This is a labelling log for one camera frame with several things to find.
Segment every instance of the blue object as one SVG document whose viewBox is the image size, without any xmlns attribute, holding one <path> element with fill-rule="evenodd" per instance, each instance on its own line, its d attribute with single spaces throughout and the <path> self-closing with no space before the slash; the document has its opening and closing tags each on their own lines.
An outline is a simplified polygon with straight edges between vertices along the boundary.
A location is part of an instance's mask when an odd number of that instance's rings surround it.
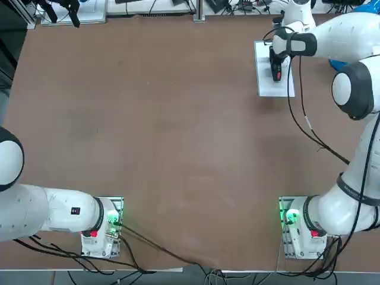
<svg viewBox="0 0 380 285">
<path fill-rule="evenodd" d="M 379 14 L 380 12 L 380 0 L 371 0 L 368 4 L 360 5 L 356 7 L 352 12 L 366 12 L 366 13 L 373 13 L 373 14 Z M 332 61 L 328 60 L 330 62 L 330 65 L 336 70 L 339 71 L 343 66 L 346 65 L 345 62 L 341 61 Z"/>
</svg>

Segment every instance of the white platform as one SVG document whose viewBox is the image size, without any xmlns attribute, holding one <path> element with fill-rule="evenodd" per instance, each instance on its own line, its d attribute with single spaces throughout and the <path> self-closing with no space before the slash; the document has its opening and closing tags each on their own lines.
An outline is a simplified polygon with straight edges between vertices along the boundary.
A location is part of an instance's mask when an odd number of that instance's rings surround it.
<svg viewBox="0 0 380 285">
<path fill-rule="evenodd" d="M 263 41 L 254 42 L 254 55 L 256 63 L 257 90 L 260 97 L 287 97 L 287 75 L 289 57 L 281 65 L 281 80 L 274 82 L 272 78 L 271 65 L 269 63 L 268 43 Z M 295 96 L 292 71 L 289 78 L 289 97 Z"/>
</svg>

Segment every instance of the metal table leg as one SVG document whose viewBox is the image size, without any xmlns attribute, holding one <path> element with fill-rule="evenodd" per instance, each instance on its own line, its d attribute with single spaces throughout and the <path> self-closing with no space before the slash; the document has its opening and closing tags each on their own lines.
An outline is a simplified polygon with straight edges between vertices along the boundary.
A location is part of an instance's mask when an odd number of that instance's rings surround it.
<svg viewBox="0 0 380 285">
<path fill-rule="evenodd" d="M 193 20 L 195 23 L 205 22 L 205 15 L 203 12 L 203 0 L 197 0 L 197 10 L 193 16 Z"/>
</svg>

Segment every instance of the floor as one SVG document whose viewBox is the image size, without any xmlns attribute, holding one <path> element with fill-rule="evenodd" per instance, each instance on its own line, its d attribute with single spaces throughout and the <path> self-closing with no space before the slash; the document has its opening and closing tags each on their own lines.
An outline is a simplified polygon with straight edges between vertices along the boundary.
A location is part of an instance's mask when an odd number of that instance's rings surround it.
<svg viewBox="0 0 380 285">
<path fill-rule="evenodd" d="M 122 278 L 130 274 L 129 271 L 117 272 L 112 276 L 102 276 L 99 274 L 91 274 L 80 271 L 72 271 L 71 276 L 77 285 L 107 285 L 113 282 L 117 283 L 118 278 Z M 22 284 L 38 284 L 38 285 L 67 285 L 72 284 L 69 279 L 69 275 L 66 271 L 58 271 L 54 274 L 52 271 L 23 271 L 23 272 L 1 272 L 0 273 L 0 284 L 2 285 L 22 285 Z M 266 273 L 259 273 L 256 278 L 255 284 L 257 284 L 262 278 L 264 278 Z M 120 284 L 131 284 L 132 281 L 137 277 L 137 274 L 120 281 Z M 229 274 L 229 276 L 234 277 L 244 277 L 247 274 Z M 228 281 L 229 285 L 251 285 L 255 274 L 251 274 L 245 278 L 240 279 L 230 279 Z M 338 283 L 340 285 L 370 285 L 378 284 L 380 276 L 379 274 L 354 274 L 354 273 L 338 273 Z M 207 284 L 209 280 L 205 283 L 204 274 L 195 267 L 186 267 L 183 273 L 156 273 L 154 275 L 145 275 L 138 279 L 134 284 L 181 284 L 181 285 L 191 285 L 191 284 Z M 211 279 L 212 285 L 222 285 L 223 280 L 219 279 L 216 283 L 214 279 Z M 266 279 L 265 285 L 333 285 L 334 279 L 330 278 L 328 280 L 317 280 L 307 279 L 305 277 L 283 277 L 280 275 L 272 274 L 268 279 Z"/>
<path fill-rule="evenodd" d="M 8 48 L 12 54 L 18 59 L 23 41 L 26 35 L 25 24 L 21 19 L 16 16 L 3 4 L 0 4 L 0 36 L 7 44 Z M 14 75 L 14 70 L 6 61 L 4 56 L 0 54 L 0 67 L 5 70 L 10 75 Z M 9 99 L 9 89 L 4 88 L 4 83 L 0 82 L 0 124 L 2 123 L 5 111 Z M 112 276 L 103 276 L 100 274 L 91 274 L 83 271 L 72 271 L 72 277 L 77 285 L 105 285 L 112 284 L 117 281 L 118 278 L 129 274 L 128 271 L 117 272 Z M 262 278 L 264 278 L 266 273 L 259 273 L 256 278 L 256 284 Z M 131 284 L 135 277 L 131 276 L 120 282 L 120 284 Z M 244 277 L 246 274 L 229 274 L 229 276 L 239 276 Z M 338 283 L 339 284 L 378 284 L 380 282 L 379 274 L 358 274 L 358 273 L 338 273 Z M 248 285 L 252 284 L 254 279 L 254 274 L 251 274 L 245 278 L 231 279 L 228 281 L 229 285 Z M 208 280 L 205 281 L 204 274 L 200 271 L 198 267 L 188 266 L 184 268 L 182 273 L 168 273 L 159 272 L 154 275 L 145 275 L 141 277 L 135 284 L 207 284 Z M 211 280 L 213 285 L 217 283 L 214 279 Z M 1 285 L 19 285 L 19 284 L 39 284 L 39 285 L 64 285 L 72 284 L 69 279 L 68 273 L 66 271 L 1 271 L 0 272 L 0 284 Z M 223 284 L 222 280 L 218 280 L 218 284 Z M 308 284 L 334 284 L 334 279 L 330 278 L 328 280 L 317 280 L 313 281 L 304 277 L 289 278 L 283 277 L 277 274 L 272 274 L 265 281 L 265 285 L 271 284 L 281 284 L 281 285 L 308 285 Z"/>
</svg>

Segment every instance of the gray floor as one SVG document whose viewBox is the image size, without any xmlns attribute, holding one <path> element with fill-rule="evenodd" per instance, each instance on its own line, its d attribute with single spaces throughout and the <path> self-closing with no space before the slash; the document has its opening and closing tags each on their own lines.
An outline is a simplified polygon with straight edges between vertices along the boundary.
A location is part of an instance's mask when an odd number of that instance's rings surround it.
<svg viewBox="0 0 380 285">
<path fill-rule="evenodd" d="M 122 278 L 129 274 L 128 271 L 117 272 L 112 276 L 102 276 L 100 274 L 92 274 L 81 271 L 72 271 L 71 275 L 77 285 L 108 285 L 118 278 Z M 266 274 L 259 273 L 256 278 L 256 284 Z M 130 278 L 126 278 L 120 282 L 120 284 L 128 285 L 138 274 L 134 274 Z M 246 274 L 230 274 L 230 276 L 246 276 Z M 353 274 L 353 273 L 338 273 L 338 283 L 340 285 L 370 285 L 379 284 L 379 274 Z M 228 281 L 229 285 L 251 285 L 254 278 L 254 274 L 251 274 L 244 279 L 231 279 Z M 38 284 L 38 285 L 67 285 L 72 284 L 68 273 L 66 271 L 57 271 L 54 276 L 51 271 L 22 271 L 22 272 L 0 272 L 0 284 L 1 285 L 22 285 L 22 284 Z M 191 284 L 204 284 L 204 274 L 197 267 L 186 267 L 183 273 L 156 273 L 154 275 L 145 275 L 139 278 L 134 283 L 137 285 L 144 284 L 168 284 L 168 285 L 191 285 Z M 214 279 L 211 280 L 212 285 L 216 285 Z M 223 285 L 223 280 L 219 279 L 217 284 Z M 272 274 L 264 283 L 264 285 L 333 285 L 334 279 L 328 280 L 316 280 L 305 277 L 283 277 L 277 274 Z"/>
</svg>

